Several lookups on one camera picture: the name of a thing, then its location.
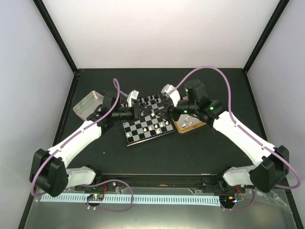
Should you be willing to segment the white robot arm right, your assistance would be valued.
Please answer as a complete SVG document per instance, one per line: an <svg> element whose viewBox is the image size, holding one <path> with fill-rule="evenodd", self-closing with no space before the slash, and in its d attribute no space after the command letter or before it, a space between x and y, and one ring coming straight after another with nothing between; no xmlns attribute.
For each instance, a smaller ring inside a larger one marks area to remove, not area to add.
<svg viewBox="0 0 305 229"><path fill-rule="evenodd" d="M210 100L204 84L198 79L188 81L184 88L187 100L182 99L172 85L164 86L161 93L166 100L159 114L174 121L181 115L195 115L229 138L252 161L250 166L226 169L216 181L221 192L245 185L268 193L286 177L289 173L289 151L286 147L268 143L226 111L219 101Z"/></svg>

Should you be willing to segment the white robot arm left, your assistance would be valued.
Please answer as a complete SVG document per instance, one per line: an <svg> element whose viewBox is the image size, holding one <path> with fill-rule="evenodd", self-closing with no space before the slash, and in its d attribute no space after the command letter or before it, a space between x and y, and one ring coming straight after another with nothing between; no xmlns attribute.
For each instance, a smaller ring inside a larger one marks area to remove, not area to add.
<svg viewBox="0 0 305 229"><path fill-rule="evenodd" d="M115 121L137 121L145 109L137 101L138 91L127 96L127 105L120 106L120 94L108 92L100 95L92 91L75 107L74 112L83 124L65 140L48 150L39 149L33 155L30 171L31 193L37 187L52 197L75 186L98 190L102 178L92 167L69 168L72 160L91 142L100 138Z"/></svg>

